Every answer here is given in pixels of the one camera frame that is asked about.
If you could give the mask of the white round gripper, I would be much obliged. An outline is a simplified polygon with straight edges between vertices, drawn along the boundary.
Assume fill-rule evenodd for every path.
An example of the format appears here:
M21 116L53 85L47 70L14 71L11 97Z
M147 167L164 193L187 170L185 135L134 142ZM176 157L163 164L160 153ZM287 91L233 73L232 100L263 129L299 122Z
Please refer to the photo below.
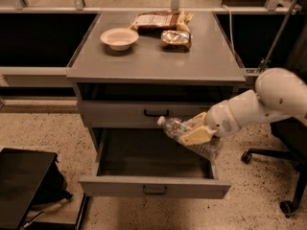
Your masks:
M202 126L204 119L207 126ZM195 128L180 136L179 141L184 146L207 143L213 135L226 137L241 129L233 116L229 101L214 104L207 113L202 112L188 120L187 125Z

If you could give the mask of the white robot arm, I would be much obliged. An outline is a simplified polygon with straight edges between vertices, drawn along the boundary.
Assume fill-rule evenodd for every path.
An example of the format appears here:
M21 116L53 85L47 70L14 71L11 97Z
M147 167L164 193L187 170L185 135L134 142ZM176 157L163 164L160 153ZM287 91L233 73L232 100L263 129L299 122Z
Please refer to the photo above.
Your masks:
M307 84L284 68L260 74L253 90L214 104L195 117L201 123L184 133L184 146L207 143L212 136L226 137L243 127L295 118L307 126Z

